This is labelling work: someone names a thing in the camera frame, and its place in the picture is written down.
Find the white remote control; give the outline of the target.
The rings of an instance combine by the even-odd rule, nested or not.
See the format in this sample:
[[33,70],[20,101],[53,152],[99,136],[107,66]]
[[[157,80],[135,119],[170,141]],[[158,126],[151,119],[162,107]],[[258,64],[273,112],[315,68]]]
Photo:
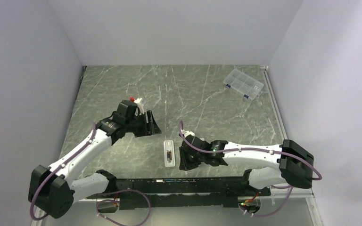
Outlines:
[[165,167],[175,167],[175,149],[174,149],[174,142],[172,140],[165,140],[164,141],[164,161]]

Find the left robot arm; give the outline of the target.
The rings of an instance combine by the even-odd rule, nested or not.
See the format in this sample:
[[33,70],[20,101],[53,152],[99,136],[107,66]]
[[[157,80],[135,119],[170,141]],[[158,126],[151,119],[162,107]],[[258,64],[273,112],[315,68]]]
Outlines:
[[116,176],[106,170],[98,170],[82,179],[78,177],[91,161],[125,134],[145,137],[161,133],[152,111],[145,108],[146,102],[144,97],[122,100],[117,110],[93,124],[89,135],[68,154],[47,167],[39,165],[32,171],[28,201],[33,220],[44,218],[35,215],[35,207],[57,219],[81,199],[95,194],[109,198],[118,191]]

